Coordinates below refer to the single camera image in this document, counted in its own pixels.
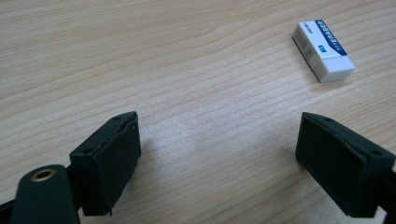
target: wooden table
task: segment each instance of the wooden table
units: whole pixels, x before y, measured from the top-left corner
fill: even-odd
[[[318,83],[291,33],[323,19],[357,70]],[[0,203],[137,111],[113,217],[82,223],[382,223],[346,217],[294,156],[303,111],[396,153],[396,1],[0,3]]]

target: light wood tabletop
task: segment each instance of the light wood tabletop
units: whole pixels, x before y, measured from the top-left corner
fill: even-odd
[[[291,38],[323,19],[356,71],[318,82]],[[112,217],[81,223],[382,223],[351,218],[295,160],[302,112],[396,153],[396,1],[3,1],[0,203],[108,119],[142,156]]]

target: blue and white eraser sleeve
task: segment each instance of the blue and white eraser sleeve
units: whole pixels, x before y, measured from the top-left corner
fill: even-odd
[[[299,22],[292,37],[319,82],[343,80],[355,70],[324,21]]]

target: blue label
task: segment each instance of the blue label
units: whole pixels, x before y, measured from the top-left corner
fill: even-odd
[[[320,49],[320,51],[322,51],[323,53],[326,52],[326,49],[323,47],[323,45],[319,45],[319,49]]]
[[[322,32],[322,34],[323,34],[324,38],[326,39],[327,43],[329,44],[330,48],[334,49],[341,56],[347,55],[347,53],[344,51],[341,44],[338,42],[338,40],[332,34],[332,31],[330,31],[329,27],[327,27],[326,23],[324,23],[324,21],[322,21],[322,20],[315,21],[315,22],[317,23],[319,30]]]

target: eraser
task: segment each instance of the eraser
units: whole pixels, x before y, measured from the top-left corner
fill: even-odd
[[[299,22],[292,37],[319,82],[343,80],[355,70],[355,65],[324,21]]]

